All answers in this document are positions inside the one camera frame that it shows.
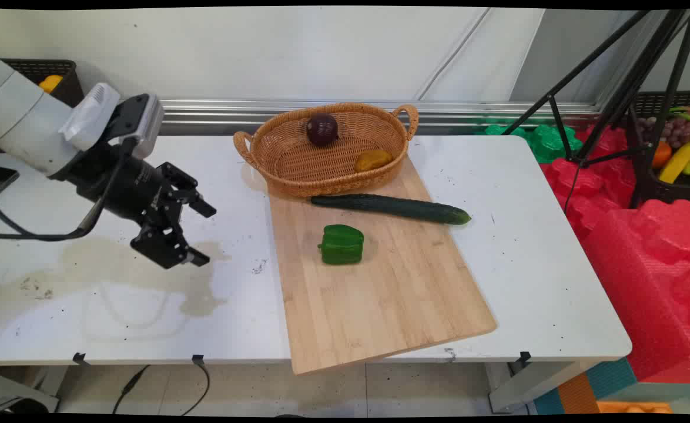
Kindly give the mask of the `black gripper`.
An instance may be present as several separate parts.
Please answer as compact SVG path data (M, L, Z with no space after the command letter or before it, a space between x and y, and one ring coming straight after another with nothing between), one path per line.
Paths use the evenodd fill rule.
M98 144L80 153L63 179L76 186L78 195L98 201L116 171L121 147ZM210 257L191 247L183 233L169 224L179 222L183 206L206 219L217 210L198 191L198 181L172 163L153 167L128 156L111 185L104 209L122 219L144 225L130 247L162 268L190 263L203 267Z

